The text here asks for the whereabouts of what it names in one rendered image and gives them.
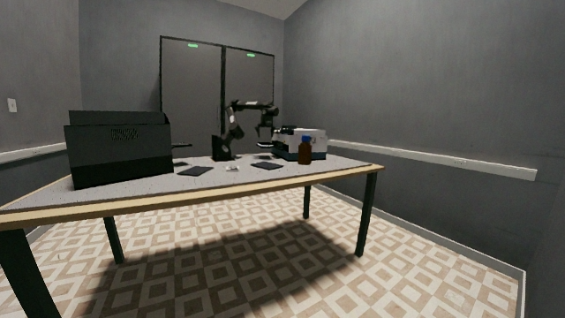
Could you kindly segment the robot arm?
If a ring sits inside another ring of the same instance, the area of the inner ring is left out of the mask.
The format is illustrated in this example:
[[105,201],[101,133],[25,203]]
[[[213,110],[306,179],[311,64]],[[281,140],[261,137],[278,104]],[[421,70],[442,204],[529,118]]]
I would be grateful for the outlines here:
[[265,116],[265,117],[260,117],[261,123],[266,125],[271,125],[273,121],[273,116],[278,116],[279,114],[278,107],[274,106],[271,100],[266,100],[262,102],[241,102],[238,99],[233,99],[231,100],[231,103],[228,106],[226,106],[224,109],[226,110],[230,121],[229,131],[227,131],[225,134],[222,134],[221,136],[219,135],[217,136],[224,142],[224,144],[229,149],[230,149],[229,144],[233,139],[241,140],[245,136],[245,133],[243,132],[243,130],[241,129],[240,125],[237,122],[235,113],[233,114],[234,111],[236,112],[242,110],[261,110],[261,115]]

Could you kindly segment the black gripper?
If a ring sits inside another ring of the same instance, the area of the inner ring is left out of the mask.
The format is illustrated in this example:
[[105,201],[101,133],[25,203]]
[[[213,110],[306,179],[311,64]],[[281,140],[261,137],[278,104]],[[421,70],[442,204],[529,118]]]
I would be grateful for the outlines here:
[[274,134],[274,131],[275,131],[275,126],[273,126],[273,124],[271,124],[271,125],[258,124],[258,126],[255,126],[255,130],[258,134],[258,137],[260,137],[260,127],[271,127],[271,137],[273,137],[273,134]]

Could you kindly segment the brown bottle with blue cap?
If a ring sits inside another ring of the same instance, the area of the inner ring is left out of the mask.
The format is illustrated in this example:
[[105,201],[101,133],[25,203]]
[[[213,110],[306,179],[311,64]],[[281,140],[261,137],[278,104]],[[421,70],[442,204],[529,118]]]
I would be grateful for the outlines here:
[[312,146],[310,143],[310,136],[301,135],[300,145],[298,145],[298,164],[310,165],[312,160]]

